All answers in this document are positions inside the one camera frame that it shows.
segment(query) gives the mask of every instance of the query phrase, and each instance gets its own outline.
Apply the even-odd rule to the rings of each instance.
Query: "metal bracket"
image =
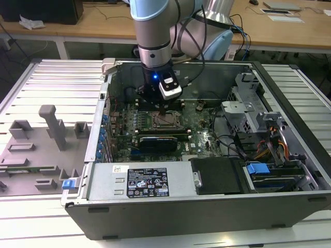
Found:
[[[260,83],[253,73],[238,74],[235,80],[239,91],[253,90],[255,92]]]
[[[194,179],[194,186],[196,188],[201,188],[202,180],[201,180],[200,172],[193,172],[193,179]]]
[[[122,62],[116,61],[115,58],[105,58],[101,64],[101,70],[103,75],[108,75],[117,70],[117,66],[121,65]]]
[[[281,119],[281,114],[279,112],[260,112],[257,115],[258,129],[267,129],[266,121],[277,121]]]
[[[229,114],[243,114],[246,112],[255,111],[253,105],[249,102],[226,101],[222,102],[222,109],[224,113]]]

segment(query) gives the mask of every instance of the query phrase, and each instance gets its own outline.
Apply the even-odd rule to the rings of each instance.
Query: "power supply label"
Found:
[[[129,169],[129,198],[169,196],[167,168]]]

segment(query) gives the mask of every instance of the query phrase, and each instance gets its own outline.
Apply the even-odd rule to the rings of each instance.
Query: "blue drive latch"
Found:
[[[249,174],[270,174],[270,170],[265,163],[250,163],[246,168]]]
[[[74,190],[75,184],[76,184],[75,179],[66,179],[62,183],[62,189],[63,190]]]

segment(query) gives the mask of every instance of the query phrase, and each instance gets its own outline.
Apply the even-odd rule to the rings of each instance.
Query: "motherboard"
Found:
[[[222,156],[213,135],[215,107],[197,100],[161,114],[138,104],[118,104],[111,112],[113,162],[188,161]]]

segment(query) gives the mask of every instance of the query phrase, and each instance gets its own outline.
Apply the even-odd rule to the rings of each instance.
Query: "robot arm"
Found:
[[[214,3],[215,8],[219,2],[230,2],[230,12],[233,0],[209,0],[207,6],[211,8]],[[201,10],[202,0],[131,0],[130,5],[145,80],[138,93],[151,104],[166,105],[182,94],[172,70],[173,52],[195,57],[205,48],[201,52],[207,59],[220,59],[230,45],[230,25],[225,29],[209,21],[206,30],[205,18],[200,12],[195,19],[190,18]]]

